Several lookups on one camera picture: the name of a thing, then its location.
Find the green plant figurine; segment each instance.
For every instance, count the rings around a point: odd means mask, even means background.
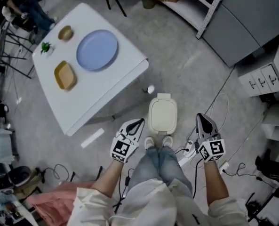
[[[41,54],[46,53],[50,49],[50,42],[43,42],[41,45]]]

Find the white sneaker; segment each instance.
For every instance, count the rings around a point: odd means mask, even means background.
[[[51,24],[51,26],[49,26],[49,30],[52,30],[55,27],[55,23]]]
[[[172,148],[173,146],[173,138],[171,136],[166,136],[162,141],[162,146],[168,146],[169,148]]]
[[[152,137],[147,137],[144,140],[144,147],[147,150],[151,146],[155,146],[155,141],[154,141],[154,139]]]

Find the gray floor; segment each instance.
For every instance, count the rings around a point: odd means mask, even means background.
[[[8,71],[4,99],[9,105],[9,120],[16,130],[16,144],[20,154],[20,165],[29,167],[54,167],[61,163],[70,174],[75,171],[85,180],[94,179],[98,168],[107,168],[111,163],[109,149],[112,138],[121,124],[133,118],[147,118],[150,98],[141,88],[154,84],[159,92],[171,93],[178,104],[178,125],[174,134],[174,149],[184,146],[189,132],[195,125],[197,113],[204,113],[211,105],[217,92],[231,72],[216,53],[203,40],[195,38],[196,30],[181,17],[163,5],[145,10],[140,0],[120,0],[128,17],[124,17],[114,0],[110,0],[112,10],[108,10],[105,0],[46,0],[43,7],[51,16],[64,17],[80,2],[86,2],[117,27],[149,58],[149,69],[111,101],[99,115],[119,112],[138,103],[139,106],[114,122],[86,125],[72,137],[65,136],[44,96],[36,73],[27,79]],[[17,66],[27,71],[31,57],[25,64]],[[223,93],[229,98],[226,123],[221,130],[225,139],[227,154],[220,163],[230,159],[228,172],[234,173],[240,162],[246,164],[243,172],[257,174],[255,157],[262,154],[266,139],[257,124],[265,110],[265,105],[257,97],[248,97],[237,78],[236,70],[231,74]],[[221,126],[226,115],[227,100],[220,95],[214,105],[212,118]],[[85,149],[80,146],[86,138],[103,128],[105,133]],[[147,126],[140,142],[149,135]],[[134,168],[144,154],[141,146],[123,170],[123,178],[129,168]],[[199,156],[193,159],[196,165]],[[194,169],[190,163],[183,166],[186,176],[194,182]],[[59,168],[64,180],[65,171]],[[254,177],[229,177],[223,175],[230,195],[247,199],[256,192],[256,199],[265,200],[271,188]],[[59,183],[52,173],[47,174],[47,182],[42,186],[48,191]],[[196,203],[207,211],[204,170],[198,169]]]

